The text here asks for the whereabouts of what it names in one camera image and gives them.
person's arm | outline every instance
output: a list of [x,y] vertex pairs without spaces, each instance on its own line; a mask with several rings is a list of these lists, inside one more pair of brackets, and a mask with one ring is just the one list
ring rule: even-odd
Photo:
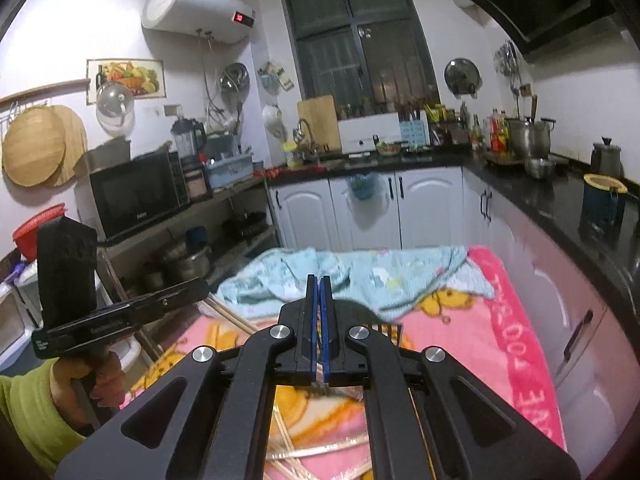
[[[0,412],[49,476],[84,440],[76,430],[86,420],[71,381],[89,371],[84,361],[65,358],[47,361],[24,376],[0,377]],[[96,370],[91,396],[98,399],[98,405],[109,407],[124,400],[124,374],[115,354]]]

red digital display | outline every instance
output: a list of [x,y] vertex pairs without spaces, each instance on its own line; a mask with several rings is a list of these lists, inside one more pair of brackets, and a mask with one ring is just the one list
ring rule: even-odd
[[243,25],[246,25],[247,27],[253,27],[254,26],[254,19],[251,18],[250,16],[247,16],[246,14],[243,14],[242,12],[236,12],[234,14],[234,21],[238,22],[238,23],[242,23]]

microwave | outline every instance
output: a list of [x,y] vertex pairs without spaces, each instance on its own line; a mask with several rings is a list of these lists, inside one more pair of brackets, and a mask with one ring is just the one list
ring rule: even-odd
[[189,204],[177,152],[146,153],[78,179],[74,188],[80,221],[114,244],[143,231]]

picture frame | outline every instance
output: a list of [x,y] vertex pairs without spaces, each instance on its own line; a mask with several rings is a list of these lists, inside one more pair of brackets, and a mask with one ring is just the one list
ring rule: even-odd
[[89,79],[86,91],[87,105],[95,104],[98,88],[111,80],[123,83],[131,90],[134,99],[166,97],[164,63],[158,59],[88,59],[86,77]]

red basket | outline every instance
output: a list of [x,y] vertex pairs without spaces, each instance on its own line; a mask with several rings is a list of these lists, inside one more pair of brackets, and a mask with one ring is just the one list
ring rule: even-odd
[[49,220],[64,216],[65,211],[64,203],[56,204],[32,216],[14,231],[14,242],[28,262],[32,262],[38,256],[38,227]]

